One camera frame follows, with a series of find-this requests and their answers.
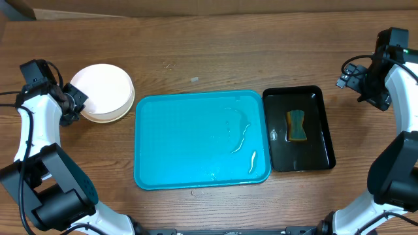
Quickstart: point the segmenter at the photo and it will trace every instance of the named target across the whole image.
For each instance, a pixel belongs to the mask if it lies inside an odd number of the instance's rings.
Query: cable
[[[407,66],[405,66],[404,64],[402,64],[401,62],[397,62],[396,60],[391,59],[391,58],[374,56],[374,55],[358,55],[358,56],[355,56],[355,57],[352,57],[352,58],[348,59],[341,66],[341,72],[342,72],[342,74],[347,75],[347,76],[365,75],[368,71],[366,71],[366,72],[358,72],[357,74],[350,74],[350,73],[347,73],[346,72],[346,66],[347,66],[348,63],[350,63],[350,62],[352,62],[352,61],[354,61],[356,59],[362,59],[362,58],[370,58],[372,60],[381,59],[381,60],[386,60],[388,62],[394,63],[395,65],[398,65],[399,67],[403,68],[407,73],[409,73],[412,76],[413,79],[415,79],[415,81],[418,82],[418,76],[414,72],[412,72]]]
[[[76,226],[74,226],[72,228],[69,228],[67,231],[61,233],[61,235],[67,235],[70,232],[72,232],[72,231],[74,231],[74,230],[76,230],[78,228],[86,228],[86,230],[91,229],[92,231],[98,233],[99,235],[106,235],[104,232],[100,231],[99,229],[97,229],[97,228],[95,228],[95,227],[93,227],[93,226],[91,226],[89,224],[76,225]]]
[[[393,213],[393,212],[383,212],[381,215],[377,216],[376,218],[374,218],[372,221],[370,221],[369,223],[365,224],[363,227],[361,227],[360,229],[358,229],[358,231],[355,233],[355,235],[361,235],[361,233],[366,230],[368,227],[374,225],[375,223],[377,223],[379,220],[386,218],[389,219],[389,216],[395,216],[398,217],[399,219],[402,219],[408,223],[410,223],[411,225],[415,225],[418,226],[418,222],[413,221],[412,219],[409,219],[403,215],[400,215],[398,213]]]
[[[20,91],[6,91],[0,92],[0,95],[20,94]]]
[[[51,66],[53,66],[53,68],[57,71],[57,73],[58,73],[58,79],[59,79],[59,88],[63,89],[64,88],[64,81],[63,81],[63,77],[59,73],[58,68],[52,62],[46,61],[46,63],[49,64],[49,65],[51,65]]]
[[[14,104],[0,104],[0,107],[13,107],[15,108],[16,106]],[[24,226],[26,232],[29,235],[36,235],[30,228],[29,224],[27,223],[26,220],[26,216],[25,216],[25,208],[24,208],[24,176],[25,176],[25,171],[26,171],[26,160],[29,157],[29,154],[31,152],[31,147],[32,147],[32,138],[33,138],[33,115],[32,112],[24,107],[24,106],[19,106],[18,108],[21,108],[23,110],[25,110],[27,112],[27,115],[29,115],[29,134],[27,137],[27,142],[26,142],[26,150],[25,150],[25,155],[24,158],[22,159],[22,164],[20,167],[20,176],[19,176],[19,189],[18,189],[18,205],[19,205],[19,213],[20,213],[20,220],[22,221],[22,225]],[[96,233],[100,234],[100,235],[106,235],[105,233],[101,232],[99,229],[88,225],[88,224],[81,224],[81,225],[76,225],[72,228],[70,228],[69,230],[65,231],[63,234],[69,234],[70,232],[78,229],[78,228],[86,228],[86,229],[92,229],[92,231],[95,231]]]
[[[14,104],[0,104],[2,107],[16,107]],[[26,142],[26,151],[24,158],[22,159],[22,165],[20,168],[20,176],[19,176],[19,189],[18,189],[18,205],[19,205],[19,213],[20,213],[20,220],[22,221],[22,225],[24,226],[26,232],[29,235],[35,235],[35,233],[31,230],[29,225],[27,224],[26,217],[25,217],[25,208],[24,208],[24,175],[26,171],[26,159],[29,157],[32,147],[32,137],[33,137],[33,115],[32,112],[24,107],[19,106],[19,108],[25,110],[27,115],[29,115],[29,135],[27,137]]]
[[[365,75],[368,71],[366,72],[358,72],[357,74],[349,74],[348,72],[346,72],[346,66],[348,65],[348,63],[356,60],[356,59],[362,59],[362,58],[370,58],[373,59],[372,55],[358,55],[355,57],[352,57],[350,59],[348,59],[346,62],[344,62],[341,66],[341,72],[342,74],[346,75],[346,76],[360,76],[360,75]]]

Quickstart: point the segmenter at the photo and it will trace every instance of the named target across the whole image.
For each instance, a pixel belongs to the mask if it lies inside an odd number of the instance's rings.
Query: wall
[[[32,9],[112,16],[197,16],[418,9],[414,0],[8,0]]]

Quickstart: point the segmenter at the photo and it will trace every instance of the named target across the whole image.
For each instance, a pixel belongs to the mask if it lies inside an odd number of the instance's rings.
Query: turquoise plastic tray
[[[270,175],[261,97],[222,91],[143,98],[134,179],[145,190],[260,183]]]

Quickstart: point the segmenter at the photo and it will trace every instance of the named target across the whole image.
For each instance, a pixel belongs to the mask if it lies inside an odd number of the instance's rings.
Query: wooden table
[[[331,12],[184,18],[9,22],[0,45],[0,92],[19,90],[19,65],[52,61],[65,82],[109,63],[133,79],[135,104],[147,95],[315,84],[324,94],[337,159],[333,170],[272,172],[262,184],[143,191],[133,180],[135,106],[120,121],[82,118],[61,128],[63,149],[91,178],[99,198],[146,228],[283,228],[316,225],[366,189],[373,160],[395,137],[393,110],[381,112],[335,86],[341,64],[374,51],[390,26],[410,30],[418,48],[418,11]],[[199,77],[198,82],[191,82]],[[14,97],[1,97],[12,102]],[[0,167],[18,149],[20,117],[0,109]],[[0,234],[23,234],[18,206],[0,187]],[[418,214],[408,214],[418,220]],[[416,234],[392,219],[381,234]]]

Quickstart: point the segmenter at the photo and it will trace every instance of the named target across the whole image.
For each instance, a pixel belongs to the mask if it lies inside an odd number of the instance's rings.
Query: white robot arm
[[[25,109],[17,108],[22,118],[20,146],[14,163],[0,170],[1,183],[19,203],[18,180],[25,161],[26,171],[22,174],[25,176],[24,210],[40,230],[54,228],[74,229],[86,234],[148,235],[129,216],[118,214],[100,202],[89,178],[60,148],[59,126],[78,120],[87,96],[70,84],[58,86],[47,63],[32,60],[20,67],[27,85],[17,96],[16,107],[28,109],[33,122]],[[30,128],[33,128],[31,148],[24,159]],[[53,177],[57,184],[35,192],[34,188],[49,177]]]
[[[418,74],[418,64],[406,63],[411,71]],[[398,65],[394,65],[385,79],[386,88],[392,98],[392,104],[396,120],[396,133],[402,131],[418,131],[418,85],[410,74]],[[365,191],[348,207],[338,210],[334,214],[333,229],[335,234],[355,234],[358,229],[373,221],[383,212],[395,212],[405,214],[403,208],[390,204],[379,205],[374,202],[374,197],[369,191]],[[388,218],[381,218],[362,234],[368,234],[376,227],[386,222]]]
[[[405,31],[398,31],[398,30],[399,29],[390,29],[389,32],[383,31],[382,33],[380,33],[379,34],[380,37],[387,37],[386,40],[380,38],[381,39],[380,42],[382,40],[385,42],[390,42],[392,37],[396,37],[395,34],[398,33],[402,35],[405,33]],[[391,45],[379,45],[379,37],[378,37],[378,45],[376,46],[375,53],[379,53],[378,51],[379,49],[381,50],[380,51],[381,53],[389,51],[387,53],[387,55],[389,56],[396,54],[396,53],[392,53],[392,54],[390,53],[391,49],[393,49],[393,50],[396,50],[397,52],[402,52],[402,53],[397,53],[397,56],[406,55],[406,56],[402,56],[402,59],[404,57],[411,58],[411,56],[408,55],[410,51],[408,49],[399,48],[399,44],[397,43],[394,45],[394,47],[392,47]],[[389,99],[392,100],[394,115],[395,115],[395,120],[396,120],[396,134],[397,135],[400,135],[402,133],[409,134],[409,133],[412,133],[413,131],[415,132],[418,131],[418,81],[413,77],[413,74],[410,74],[410,72],[414,74],[418,74],[418,64],[406,62],[404,63],[404,66],[409,68],[410,71],[409,72],[406,71],[405,69],[403,69],[397,64],[394,64],[394,65],[393,64],[386,64],[386,65],[372,64],[370,68],[367,70],[369,72],[373,72],[373,71],[376,71],[374,70],[375,67],[379,67],[379,70],[384,71],[385,69],[387,70],[387,67],[391,67],[390,70],[387,72],[386,77],[384,77],[384,81],[383,81],[387,89],[388,96],[386,96],[385,91],[383,91],[382,92],[383,95],[381,95],[381,97],[383,97],[385,101],[388,101]],[[361,73],[361,71],[364,71],[362,67],[355,68],[353,65],[349,65],[347,67],[346,72],[349,72],[349,73],[360,72]],[[343,74],[342,77],[337,82],[337,86],[341,87],[341,85],[344,85],[344,86],[350,87],[351,89],[354,89],[355,91],[362,91],[362,92],[359,92],[362,94],[362,96],[364,95],[364,92],[367,92],[367,91],[362,90],[361,86],[351,87],[350,84],[357,85],[357,84],[361,84],[361,82],[365,83],[365,81],[362,81],[362,80],[373,79],[370,77],[370,73],[364,76],[360,76],[360,77],[357,76],[357,77],[352,77],[349,79],[347,78],[348,77]],[[379,102],[378,102],[379,98],[380,97],[377,97],[377,98],[375,97],[373,101],[368,101],[368,102],[370,102],[377,108],[385,109],[386,108],[385,102],[381,102],[380,103],[381,105],[379,106]],[[385,157],[386,161],[387,160],[389,160],[389,162],[393,161],[389,164],[394,165],[396,161],[398,162],[408,161],[409,160],[408,157],[411,154],[413,154],[413,152],[404,153],[404,156],[407,156],[407,157],[404,157],[404,159],[400,159],[401,157],[397,159],[395,158],[390,159],[387,156],[387,154],[386,156],[382,156],[382,155],[381,156]],[[415,164],[416,160],[417,160],[416,157],[410,157],[411,162],[407,163],[410,166],[409,168],[410,170],[413,170],[413,165]],[[384,213],[393,212],[393,213],[402,215],[402,214],[407,213],[408,210],[412,212],[416,210],[416,209],[407,207],[406,204],[403,204],[403,203],[395,204],[391,202],[390,200],[385,200],[388,203],[380,203],[380,204],[378,204],[375,201],[376,197],[372,193],[370,193],[370,189],[374,187],[374,185],[371,185],[371,184],[376,181],[371,180],[371,177],[372,177],[371,174],[376,173],[377,170],[380,170],[381,172],[385,172],[386,170],[384,167],[382,167],[381,159],[379,163],[376,163],[376,162],[372,165],[371,171],[369,172],[369,179],[368,179],[369,190],[366,190],[359,198],[354,200],[348,207],[342,210],[338,210],[337,212],[334,213],[333,218],[332,218],[333,233],[338,234],[338,235],[340,234],[350,234],[350,235],[368,234],[369,232],[373,231],[376,227],[378,227],[379,225],[381,225],[382,223],[386,222],[388,219],[393,217],[390,215],[382,216]],[[408,168],[403,168],[403,169],[401,168],[401,170],[406,171],[407,174],[411,172],[411,171],[408,172]],[[389,171],[383,173],[382,176],[378,176],[378,177],[381,177],[381,178],[388,177],[385,175],[386,173],[389,174]],[[402,181],[403,179],[402,180],[389,179],[388,181],[391,181],[390,183],[394,185],[394,183],[396,183],[397,180]],[[407,185],[407,186],[409,187],[408,190],[411,190],[413,187],[416,187],[416,185]],[[412,195],[415,193],[415,196],[416,196],[416,192],[411,193],[411,192],[407,192],[407,190],[403,190],[402,193],[412,194]]]

